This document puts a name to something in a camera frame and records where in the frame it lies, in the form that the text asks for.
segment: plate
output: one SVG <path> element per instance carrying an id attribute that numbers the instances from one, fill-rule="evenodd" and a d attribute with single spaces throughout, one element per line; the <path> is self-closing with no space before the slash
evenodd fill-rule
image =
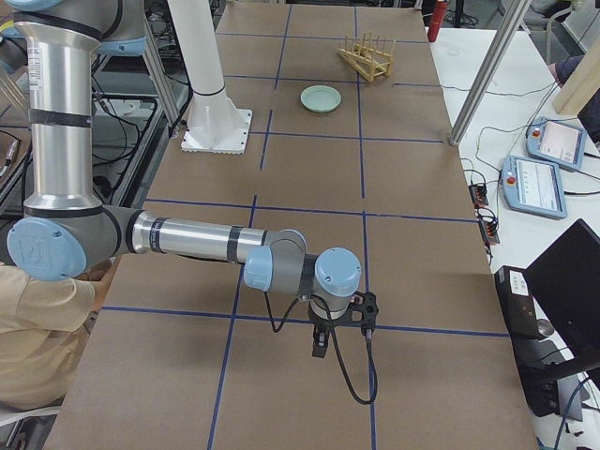
<path id="1" fill-rule="evenodd" d="M 309 111 L 329 113 L 338 107 L 341 94 L 331 86 L 316 85 L 307 87 L 300 94 L 300 101 Z"/>

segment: white screen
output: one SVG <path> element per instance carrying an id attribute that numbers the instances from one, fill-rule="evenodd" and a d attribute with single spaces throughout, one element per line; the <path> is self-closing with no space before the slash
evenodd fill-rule
<path id="1" fill-rule="evenodd" d="M 544 155 L 573 163 L 581 131 L 556 122 L 547 122 L 540 152 Z"/>
<path id="2" fill-rule="evenodd" d="M 551 211 L 559 210 L 551 166 L 517 159 L 517 171 L 521 203 Z"/>

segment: black screen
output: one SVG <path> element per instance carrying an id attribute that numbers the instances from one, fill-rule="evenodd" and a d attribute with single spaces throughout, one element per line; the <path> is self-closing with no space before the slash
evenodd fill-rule
<path id="1" fill-rule="evenodd" d="M 583 219 L 554 241 L 523 276 L 575 357 L 600 349 L 600 237 Z M 588 373 L 600 387 L 600 369 Z"/>

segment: red bottle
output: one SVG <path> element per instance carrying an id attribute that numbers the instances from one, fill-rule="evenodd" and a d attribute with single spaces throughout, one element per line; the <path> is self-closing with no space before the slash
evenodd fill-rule
<path id="1" fill-rule="evenodd" d="M 442 27 L 443 18 L 446 15 L 447 6 L 448 2 L 445 0 L 438 0 L 435 4 L 433 16 L 431 17 L 431 22 L 429 23 L 429 31 L 427 31 L 427 40 L 429 42 L 435 42 L 435 39 L 438 38 L 438 33 Z"/>

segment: white table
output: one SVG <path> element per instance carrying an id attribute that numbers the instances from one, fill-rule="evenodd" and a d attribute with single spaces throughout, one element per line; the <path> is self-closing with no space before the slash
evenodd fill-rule
<path id="1" fill-rule="evenodd" d="M 450 120 L 454 123 L 460 108 L 467 96 L 451 87 L 468 89 L 473 84 L 475 75 L 488 51 L 494 37 L 494 31 L 467 30 L 443 28 L 435 43 L 431 44 L 433 58 L 438 75 L 444 87 L 444 99 Z M 533 46 L 529 36 L 517 32 L 508 51 L 487 89 L 494 93 L 523 94 L 548 86 L 554 81 L 544 60 Z M 542 92 L 525 97 L 501 97 L 487 94 L 483 98 L 474 119 L 460 143 L 459 151 L 462 158 L 470 159 L 474 168 L 481 172 L 488 181 L 498 178 L 498 173 L 475 158 L 477 139 L 483 127 L 514 129 L 528 124 L 533 113 L 541 103 L 545 94 L 552 87 Z M 552 99 L 559 89 L 551 93 L 548 100 L 537 114 L 551 118 L 564 118 L 555 113 Z M 588 139 L 585 148 L 587 153 L 598 154 L 592 141 Z M 481 135 L 479 157 L 491 165 L 501 168 L 508 154 L 525 156 L 524 128 L 513 133 L 486 130 Z M 466 169 L 471 168 L 470 162 L 463 161 Z M 600 176 L 600 160 L 585 157 L 582 171 Z M 600 190 L 600 183 L 579 173 L 561 171 L 563 187 L 568 191 L 589 192 Z M 474 182 L 479 182 L 477 174 Z M 575 220 L 584 218 L 590 226 L 600 233 L 600 195 L 590 197 L 567 197 L 568 217 L 563 220 L 538 217 L 519 213 L 507 208 L 503 194 L 497 194 L 498 185 L 488 185 L 490 208 L 499 216 L 499 236 L 501 243 L 492 247 L 493 260 L 490 270 L 495 273 L 503 265 L 527 267 L 535 260 L 561 233 Z M 556 334 L 552 337 L 558 348 L 564 347 L 563 341 Z M 538 437 L 542 442 L 552 447 L 561 422 L 559 416 L 548 416 L 542 419 L 533 417 L 533 423 Z M 578 424 L 569 421 L 571 434 L 563 434 L 560 448 L 575 449 L 587 445 L 590 448 L 600 447 L 600 413 L 584 410 L 584 422 Z M 585 432 L 576 438 L 574 431 L 583 429 Z"/>

